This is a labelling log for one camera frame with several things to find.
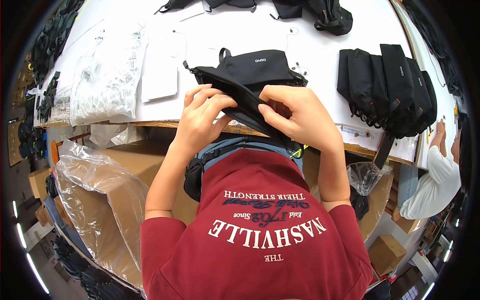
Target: hang tag string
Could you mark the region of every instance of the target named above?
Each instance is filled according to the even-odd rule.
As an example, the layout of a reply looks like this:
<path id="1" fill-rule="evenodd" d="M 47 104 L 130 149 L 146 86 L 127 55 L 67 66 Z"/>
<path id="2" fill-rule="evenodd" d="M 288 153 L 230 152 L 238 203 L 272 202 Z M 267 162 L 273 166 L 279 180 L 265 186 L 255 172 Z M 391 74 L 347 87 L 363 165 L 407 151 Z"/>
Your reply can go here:
<path id="1" fill-rule="evenodd" d="M 178 33 L 178 34 L 181 34 L 184 38 L 185 38 L 185 61 L 187 61 L 187 47 L 188 47 L 188 40 L 187 40 L 187 37 L 181 33 L 181 32 L 178 32 L 178 31 L 175 31 L 175 30 L 172 30 L 173 33 Z"/>

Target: black sling bag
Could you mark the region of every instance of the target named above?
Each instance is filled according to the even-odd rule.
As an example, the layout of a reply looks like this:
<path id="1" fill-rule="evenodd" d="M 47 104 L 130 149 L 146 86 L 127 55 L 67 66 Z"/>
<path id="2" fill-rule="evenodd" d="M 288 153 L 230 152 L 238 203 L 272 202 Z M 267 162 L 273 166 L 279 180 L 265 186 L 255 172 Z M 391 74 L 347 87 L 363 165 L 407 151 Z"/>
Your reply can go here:
<path id="1" fill-rule="evenodd" d="M 186 61 L 185 68 L 190 70 L 199 84 L 212 84 L 213 88 L 224 91 L 238 104 L 236 108 L 222 110 L 229 117 L 268 135 L 291 151 L 301 149 L 280 130 L 265 122 L 258 111 L 259 104 L 265 104 L 258 95 L 267 84 L 306 86 L 307 80 L 288 68 L 287 57 L 283 51 L 263 50 L 231 56 L 228 49 L 222 48 L 220 63 L 214 67 L 196 67 L 190 69 Z"/>
<path id="2" fill-rule="evenodd" d="M 245 143 L 264 143 L 264 144 L 271 144 L 273 146 L 282 147 L 282 145 L 275 143 L 272 139 L 257 137 L 249 135 L 246 137 Z M 261 149 L 265 151 L 272 151 L 268 148 L 264 148 L 261 146 L 256 145 L 248 145 L 248 144 L 237 144 L 225 147 L 223 149 L 215 150 L 211 153 L 203 154 L 202 158 L 193 158 L 187 166 L 185 170 L 185 182 L 183 184 L 183 189 L 192 199 L 197 202 L 200 202 L 200 197 L 202 194 L 202 175 L 205 172 L 204 166 L 207 162 L 211 161 L 212 159 L 218 158 L 225 153 L 228 153 L 232 150 L 238 148 L 250 148 L 250 149 Z"/>

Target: human hand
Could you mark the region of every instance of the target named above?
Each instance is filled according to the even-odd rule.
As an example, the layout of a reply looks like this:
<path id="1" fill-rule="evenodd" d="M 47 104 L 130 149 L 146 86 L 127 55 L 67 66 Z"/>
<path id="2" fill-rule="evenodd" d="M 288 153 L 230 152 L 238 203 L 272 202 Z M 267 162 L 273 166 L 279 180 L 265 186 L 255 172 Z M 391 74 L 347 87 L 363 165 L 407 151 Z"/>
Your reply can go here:
<path id="1" fill-rule="evenodd" d="M 185 159 L 192 158 L 213 142 L 232 120 L 225 115 L 213 124 L 220 111 L 237 106 L 231 97 L 211 86 L 211 84 L 201 84 L 185 94 L 177 134 L 170 145 Z"/>
<path id="2" fill-rule="evenodd" d="M 445 123 L 443 119 L 437 122 L 437 134 L 443 134 L 445 136 Z"/>
<path id="3" fill-rule="evenodd" d="M 343 151 L 343 140 L 335 123 L 315 93 L 306 87 L 266 85 L 259 98 L 266 103 L 281 102 L 292 115 L 286 119 L 270 106 L 259 104 L 265 121 L 296 142 L 320 151 Z"/>

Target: fluorescent light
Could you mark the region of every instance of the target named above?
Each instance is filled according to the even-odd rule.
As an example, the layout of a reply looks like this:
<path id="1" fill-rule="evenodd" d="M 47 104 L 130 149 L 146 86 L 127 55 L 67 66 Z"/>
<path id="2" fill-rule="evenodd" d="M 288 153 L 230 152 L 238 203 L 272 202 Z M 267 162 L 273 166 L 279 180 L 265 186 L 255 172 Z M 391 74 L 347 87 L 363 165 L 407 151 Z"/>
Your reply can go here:
<path id="1" fill-rule="evenodd" d="M 33 273 L 35 273 L 35 276 L 36 276 L 38 282 L 40 282 L 40 285 L 43 287 L 43 290 L 44 290 L 47 294 L 50 294 L 50 292 L 48 291 L 47 287 L 45 286 L 45 283 L 43 283 L 42 278 L 41 278 L 40 275 L 38 274 L 38 271 L 36 270 L 35 265 L 33 264 L 32 258 L 30 257 L 30 254 L 29 254 L 29 253 L 27 253 L 27 259 L 28 259 L 28 262 L 29 262 L 29 264 L 30 264 L 30 267 L 31 267 L 32 270 L 33 270 Z"/>
<path id="2" fill-rule="evenodd" d="M 15 215 L 15 218 L 18 218 L 17 202 L 15 202 L 15 200 L 13 201 L 13 214 Z"/>
<path id="3" fill-rule="evenodd" d="M 27 249 L 27 244 L 25 243 L 25 238 L 24 238 L 24 234 L 22 232 L 22 228 L 20 227 L 20 223 L 17 223 L 17 232 L 18 232 L 18 236 L 20 237 L 20 241 L 22 242 L 22 246 Z"/>
<path id="4" fill-rule="evenodd" d="M 432 288 L 433 288 L 434 285 L 435 285 L 435 283 L 433 282 L 433 283 L 430 285 L 430 287 L 428 288 L 428 290 L 427 290 L 427 292 L 425 293 L 425 295 L 423 295 L 423 297 L 422 297 L 421 300 L 425 300 L 425 299 L 427 298 L 428 294 L 430 294 L 430 292 L 431 292 L 431 290 L 432 290 Z"/>
<path id="5" fill-rule="evenodd" d="M 444 256 L 444 263 L 448 260 L 448 256 L 450 255 L 450 252 L 451 250 L 448 249 L 447 252 L 445 253 L 445 256 Z"/>

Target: plastic bag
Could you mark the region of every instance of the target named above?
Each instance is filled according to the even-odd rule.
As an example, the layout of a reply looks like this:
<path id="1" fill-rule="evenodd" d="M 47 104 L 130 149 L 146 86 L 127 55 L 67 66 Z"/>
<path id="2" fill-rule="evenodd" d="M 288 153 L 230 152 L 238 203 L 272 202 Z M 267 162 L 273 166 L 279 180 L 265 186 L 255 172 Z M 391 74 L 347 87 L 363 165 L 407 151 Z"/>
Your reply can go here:
<path id="1" fill-rule="evenodd" d="M 61 202 L 95 262 L 142 289 L 140 224 L 148 186 L 110 157 L 69 140 L 55 171 Z"/>
<path id="2" fill-rule="evenodd" d="M 146 138 L 143 127 L 133 125 L 91 125 L 90 141 L 100 149 L 129 144 Z"/>
<path id="3" fill-rule="evenodd" d="M 70 99 L 72 126 L 125 115 L 135 118 L 136 89 L 148 39 L 145 24 L 105 19 L 96 45 L 77 61 Z"/>
<path id="4" fill-rule="evenodd" d="M 389 165 L 380 170 L 373 162 L 354 163 L 347 166 L 348 181 L 359 195 L 368 196 L 380 178 L 392 170 Z"/>

